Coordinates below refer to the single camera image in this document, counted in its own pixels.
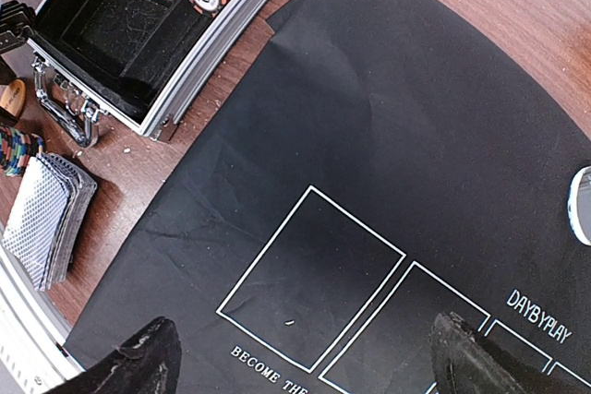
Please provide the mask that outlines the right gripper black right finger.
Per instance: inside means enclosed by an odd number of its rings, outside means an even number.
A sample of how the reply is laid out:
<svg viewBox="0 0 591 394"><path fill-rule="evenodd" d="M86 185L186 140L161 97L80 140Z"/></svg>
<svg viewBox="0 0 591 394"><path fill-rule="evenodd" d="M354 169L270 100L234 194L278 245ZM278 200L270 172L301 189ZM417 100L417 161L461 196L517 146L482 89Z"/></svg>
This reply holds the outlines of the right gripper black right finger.
<svg viewBox="0 0 591 394"><path fill-rule="evenodd" d="M546 376L519 362L460 316L439 313L429 334L439 393L588 393L589 388Z"/></svg>

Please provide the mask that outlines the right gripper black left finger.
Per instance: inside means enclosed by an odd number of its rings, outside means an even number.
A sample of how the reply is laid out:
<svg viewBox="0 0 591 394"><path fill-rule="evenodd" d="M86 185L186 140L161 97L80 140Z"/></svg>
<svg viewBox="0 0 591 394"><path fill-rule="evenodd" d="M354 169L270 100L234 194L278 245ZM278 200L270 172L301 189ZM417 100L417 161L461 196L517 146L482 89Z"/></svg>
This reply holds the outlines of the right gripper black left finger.
<svg viewBox="0 0 591 394"><path fill-rule="evenodd" d="M175 393L182 349L175 322L159 316L54 394Z"/></svg>

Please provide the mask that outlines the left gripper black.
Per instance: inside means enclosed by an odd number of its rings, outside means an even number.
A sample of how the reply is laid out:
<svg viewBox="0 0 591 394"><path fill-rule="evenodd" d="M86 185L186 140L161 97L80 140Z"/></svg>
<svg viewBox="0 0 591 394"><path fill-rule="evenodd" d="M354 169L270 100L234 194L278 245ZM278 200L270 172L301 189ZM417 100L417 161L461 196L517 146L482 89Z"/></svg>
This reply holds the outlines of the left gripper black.
<svg viewBox="0 0 591 394"><path fill-rule="evenodd" d="M34 34L36 14L32 7L12 0L1 5L1 55L24 45Z"/></svg>

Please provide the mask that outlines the orange big blind button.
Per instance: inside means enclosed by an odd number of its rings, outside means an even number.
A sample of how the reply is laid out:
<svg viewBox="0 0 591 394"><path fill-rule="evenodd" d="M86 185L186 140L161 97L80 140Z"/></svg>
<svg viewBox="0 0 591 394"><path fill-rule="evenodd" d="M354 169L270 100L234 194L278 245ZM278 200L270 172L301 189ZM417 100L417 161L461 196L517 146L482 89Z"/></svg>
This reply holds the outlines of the orange big blind button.
<svg viewBox="0 0 591 394"><path fill-rule="evenodd" d="M12 117L19 119L24 108L27 97L26 84L16 78L10 82L1 94L1 108L8 112Z"/></svg>

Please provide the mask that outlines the clear acrylic dealer button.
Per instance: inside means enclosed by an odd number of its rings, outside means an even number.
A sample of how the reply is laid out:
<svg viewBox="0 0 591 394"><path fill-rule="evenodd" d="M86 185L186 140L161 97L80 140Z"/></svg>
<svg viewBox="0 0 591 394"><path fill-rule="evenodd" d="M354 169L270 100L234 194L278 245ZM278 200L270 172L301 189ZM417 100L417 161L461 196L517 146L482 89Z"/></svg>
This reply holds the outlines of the clear acrylic dealer button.
<svg viewBox="0 0 591 394"><path fill-rule="evenodd" d="M590 246L590 171L586 166L573 177L567 199L567 213L575 237L583 245Z"/></svg>

